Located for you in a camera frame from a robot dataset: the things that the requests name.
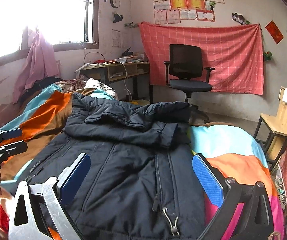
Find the red paper on wall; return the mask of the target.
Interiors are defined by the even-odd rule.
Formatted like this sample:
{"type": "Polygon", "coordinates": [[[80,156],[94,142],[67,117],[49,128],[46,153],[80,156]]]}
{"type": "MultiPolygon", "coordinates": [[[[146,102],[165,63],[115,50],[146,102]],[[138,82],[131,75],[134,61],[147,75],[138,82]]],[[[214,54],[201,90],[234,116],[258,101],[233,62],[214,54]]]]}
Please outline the red paper on wall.
{"type": "Polygon", "coordinates": [[[268,33],[271,35],[273,40],[276,44],[279,44],[282,39],[284,38],[283,34],[281,33],[280,29],[277,27],[274,21],[271,21],[265,26],[268,33]]]}

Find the wooden desk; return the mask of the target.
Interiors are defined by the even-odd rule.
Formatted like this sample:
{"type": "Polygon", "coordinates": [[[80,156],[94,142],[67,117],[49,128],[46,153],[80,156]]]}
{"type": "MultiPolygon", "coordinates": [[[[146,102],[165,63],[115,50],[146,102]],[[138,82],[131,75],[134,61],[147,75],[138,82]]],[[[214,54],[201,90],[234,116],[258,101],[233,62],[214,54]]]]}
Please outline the wooden desk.
{"type": "Polygon", "coordinates": [[[106,85],[130,79],[132,81],[132,90],[125,87],[127,100],[139,100],[139,76],[149,75],[149,62],[104,62],[104,63],[86,63],[77,73],[93,78],[106,85]]]}

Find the colourful block bed sheet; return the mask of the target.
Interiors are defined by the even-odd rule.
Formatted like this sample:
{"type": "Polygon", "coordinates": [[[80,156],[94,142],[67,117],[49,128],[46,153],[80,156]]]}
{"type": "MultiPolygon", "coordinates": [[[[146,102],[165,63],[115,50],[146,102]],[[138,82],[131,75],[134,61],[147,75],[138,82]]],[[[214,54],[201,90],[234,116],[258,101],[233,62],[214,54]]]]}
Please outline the colourful block bed sheet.
{"type": "MultiPolygon", "coordinates": [[[[28,150],[11,157],[1,169],[2,173],[14,171],[16,163],[26,164],[28,167],[41,150],[63,132],[67,119],[71,115],[72,100],[76,93],[93,98],[114,100],[102,98],[101,93],[95,89],[82,89],[75,93],[61,93],[55,90],[51,97],[36,109],[30,119],[23,123],[15,119],[4,126],[6,131],[20,128],[22,130],[20,139],[27,142],[28,150]]],[[[190,139],[192,159],[196,154],[201,153],[213,167],[220,170],[225,178],[233,177],[238,183],[246,185],[254,185],[257,181],[264,183],[274,222],[273,239],[282,239],[284,219],[281,205],[264,153],[259,149],[255,140],[247,132],[235,126],[192,126],[189,121],[187,136],[190,139]]],[[[205,230],[218,207],[210,202],[204,189],[203,196],[205,230]]],[[[233,220],[222,239],[231,239],[242,207],[243,204],[238,205],[233,220]]]]}

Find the pink checked wall cloth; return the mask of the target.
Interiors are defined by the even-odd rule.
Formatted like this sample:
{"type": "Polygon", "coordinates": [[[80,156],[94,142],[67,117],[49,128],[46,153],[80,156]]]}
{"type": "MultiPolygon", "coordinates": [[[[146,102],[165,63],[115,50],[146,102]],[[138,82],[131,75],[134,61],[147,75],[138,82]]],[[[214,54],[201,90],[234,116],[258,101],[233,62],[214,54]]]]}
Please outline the pink checked wall cloth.
{"type": "Polygon", "coordinates": [[[169,60],[170,44],[185,44],[199,47],[203,65],[215,69],[210,75],[213,92],[263,95],[260,25],[193,28],[142,22],[139,28],[152,85],[166,84],[164,61],[169,60]]]}

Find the pink hanging curtain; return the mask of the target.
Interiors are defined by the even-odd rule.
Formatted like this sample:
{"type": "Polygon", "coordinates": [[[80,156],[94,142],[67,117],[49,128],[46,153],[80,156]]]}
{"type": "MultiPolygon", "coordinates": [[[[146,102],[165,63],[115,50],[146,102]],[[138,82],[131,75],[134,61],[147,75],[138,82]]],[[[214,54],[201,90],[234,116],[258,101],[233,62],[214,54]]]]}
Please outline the pink hanging curtain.
{"type": "Polygon", "coordinates": [[[33,34],[28,55],[15,82],[13,104],[17,103],[24,92],[32,88],[36,81],[60,75],[53,46],[44,39],[39,31],[35,31],[33,34]]]}

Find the wall certificates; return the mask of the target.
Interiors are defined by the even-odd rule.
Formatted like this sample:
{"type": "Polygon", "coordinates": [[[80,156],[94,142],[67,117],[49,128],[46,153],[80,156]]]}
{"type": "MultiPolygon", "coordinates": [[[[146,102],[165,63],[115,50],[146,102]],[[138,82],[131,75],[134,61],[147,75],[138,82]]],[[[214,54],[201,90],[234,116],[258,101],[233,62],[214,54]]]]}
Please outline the wall certificates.
{"type": "Polygon", "coordinates": [[[214,9],[224,0],[153,0],[157,25],[179,24],[181,21],[215,22],[214,9]]]}

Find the black office chair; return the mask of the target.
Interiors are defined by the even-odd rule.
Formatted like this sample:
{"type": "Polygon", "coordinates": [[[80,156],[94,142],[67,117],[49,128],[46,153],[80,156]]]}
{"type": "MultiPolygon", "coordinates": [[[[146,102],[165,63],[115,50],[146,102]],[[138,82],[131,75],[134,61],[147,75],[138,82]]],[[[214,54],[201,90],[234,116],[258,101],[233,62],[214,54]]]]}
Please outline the black office chair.
{"type": "Polygon", "coordinates": [[[170,44],[169,60],[164,61],[166,85],[185,93],[188,103],[193,93],[210,92],[209,83],[213,67],[204,67],[200,47],[187,44],[170,44]]]}

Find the dark clothes pile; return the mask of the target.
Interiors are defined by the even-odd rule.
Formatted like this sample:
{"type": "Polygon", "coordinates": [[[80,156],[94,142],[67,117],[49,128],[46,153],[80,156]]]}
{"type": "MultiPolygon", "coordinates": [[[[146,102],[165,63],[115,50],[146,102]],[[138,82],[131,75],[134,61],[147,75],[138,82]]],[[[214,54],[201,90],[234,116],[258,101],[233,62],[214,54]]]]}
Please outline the dark clothes pile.
{"type": "Polygon", "coordinates": [[[58,77],[46,77],[43,80],[36,81],[30,89],[27,89],[24,94],[20,96],[17,103],[22,106],[24,102],[26,102],[26,100],[31,98],[34,94],[59,81],[62,81],[62,79],[58,77]]]}

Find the dark navy puffer jacket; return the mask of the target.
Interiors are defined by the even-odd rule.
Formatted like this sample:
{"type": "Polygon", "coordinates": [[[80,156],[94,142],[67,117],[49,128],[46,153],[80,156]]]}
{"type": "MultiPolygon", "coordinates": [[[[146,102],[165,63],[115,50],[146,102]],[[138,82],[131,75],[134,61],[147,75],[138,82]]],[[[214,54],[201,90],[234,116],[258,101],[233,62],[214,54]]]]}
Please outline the dark navy puffer jacket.
{"type": "Polygon", "coordinates": [[[66,207],[85,239],[196,239],[203,189],[192,169],[188,103],[129,102],[74,94],[63,132],[20,175],[58,176],[86,153],[91,168],[66,207]]]}

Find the round wall clock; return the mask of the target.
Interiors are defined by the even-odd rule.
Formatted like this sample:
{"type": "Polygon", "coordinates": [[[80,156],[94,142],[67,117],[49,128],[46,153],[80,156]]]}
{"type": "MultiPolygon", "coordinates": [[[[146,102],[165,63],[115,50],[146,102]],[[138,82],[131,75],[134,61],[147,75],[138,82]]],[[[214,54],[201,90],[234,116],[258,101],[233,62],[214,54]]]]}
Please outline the round wall clock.
{"type": "Polygon", "coordinates": [[[113,8],[117,9],[120,7],[121,2],[120,0],[110,0],[110,4],[113,8]]]}

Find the floral pillow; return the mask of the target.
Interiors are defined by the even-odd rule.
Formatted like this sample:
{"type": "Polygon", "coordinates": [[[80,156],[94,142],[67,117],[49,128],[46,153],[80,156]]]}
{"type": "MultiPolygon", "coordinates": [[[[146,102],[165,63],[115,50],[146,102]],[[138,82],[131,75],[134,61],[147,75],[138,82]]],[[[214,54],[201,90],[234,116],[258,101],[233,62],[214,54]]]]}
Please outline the floral pillow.
{"type": "Polygon", "coordinates": [[[55,84],[58,85],[61,91],[65,93],[75,92],[81,89],[95,89],[104,91],[107,94],[107,96],[113,98],[114,100],[119,99],[116,91],[113,88],[93,78],[89,78],[87,80],[84,79],[62,80],[56,82],[55,84]]]}

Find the wooden chair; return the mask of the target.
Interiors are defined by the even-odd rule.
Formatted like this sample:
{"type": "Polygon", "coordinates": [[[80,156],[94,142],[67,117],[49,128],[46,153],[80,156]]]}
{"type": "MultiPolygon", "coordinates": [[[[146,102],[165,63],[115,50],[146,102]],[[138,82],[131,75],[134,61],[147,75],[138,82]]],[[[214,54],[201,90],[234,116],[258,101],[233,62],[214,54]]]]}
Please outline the wooden chair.
{"type": "Polygon", "coordinates": [[[278,100],[279,106],[276,115],[262,113],[253,135],[263,149],[270,172],[276,168],[282,154],[287,149],[287,88],[280,88],[278,100]],[[265,124],[269,130],[266,140],[257,138],[261,124],[265,124]]]}

